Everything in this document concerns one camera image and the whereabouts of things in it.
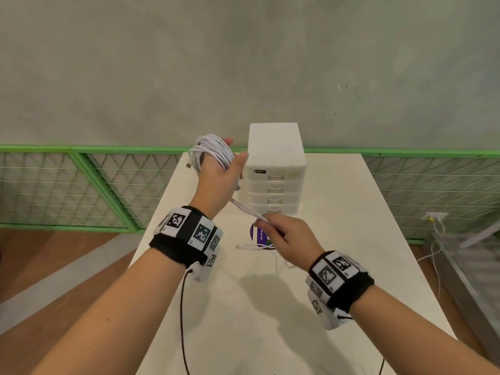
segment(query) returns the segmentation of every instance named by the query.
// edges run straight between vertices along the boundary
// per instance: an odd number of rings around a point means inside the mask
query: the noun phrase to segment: wall socket
[[[422,220],[428,220],[430,217],[430,218],[433,218],[434,220],[443,221],[447,216],[448,216],[448,213],[445,213],[445,212],[427,212],[422,217]]]

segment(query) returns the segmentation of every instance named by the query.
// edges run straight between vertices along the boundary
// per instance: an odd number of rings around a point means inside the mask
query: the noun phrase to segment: gray wall
[[[0,143],[500,149],[500,0],[0,0]]]

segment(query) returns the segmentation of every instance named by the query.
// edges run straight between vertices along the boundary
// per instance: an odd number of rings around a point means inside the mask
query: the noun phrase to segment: table surface
[[[132,263],[172,208],[189,203],[197,175],[179,161]],[[378,286],[454,336],[384,198],[359,154],[306,154],[298,217],[325,249],[368,269]],[[236,198],[246,201],[245,182]],[[254,218],[229,203],[215,218],[224,230],[208,282],[187,278],[186,358],[192,374],[376,374],[382,356],[353,321],[323,329],[309,303],[306,274],[275,251],[235,249],[251,243]],[[179,330],[180,287],[138,374],[185,374]],[[394,373],[386,365],[385,375]]]

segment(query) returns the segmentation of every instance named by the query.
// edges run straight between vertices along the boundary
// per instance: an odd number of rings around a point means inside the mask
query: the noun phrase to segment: purple sticker
[[[271,241],[267,238],[266,233],[260,227],[254,227],[253,225],[250,227],[250,238],[253,241],[253,232],[257,236],[257,244],[258,245],[270,245]]]

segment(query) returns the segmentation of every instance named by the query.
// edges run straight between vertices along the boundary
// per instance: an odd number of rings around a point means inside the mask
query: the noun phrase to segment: hand
[[[267,213],[264,217],[284,233],[278,231],[265,221],[255,222],[267,234],[279,255],[304,271],[309,271],[314,261],[324,253],[310,227],[298,218],[277,213]]]
[[[231,145],[233,139],[224,138],[224,142]],[[231,166],[226,171],[214,157],[205,153],[202,170],[199,173],[198,187],[190,206],[199,209],[213,220],[231,200],[238,186],[238,179],[243,178],[243,166],[247,159],[247,152],[235,155]]]

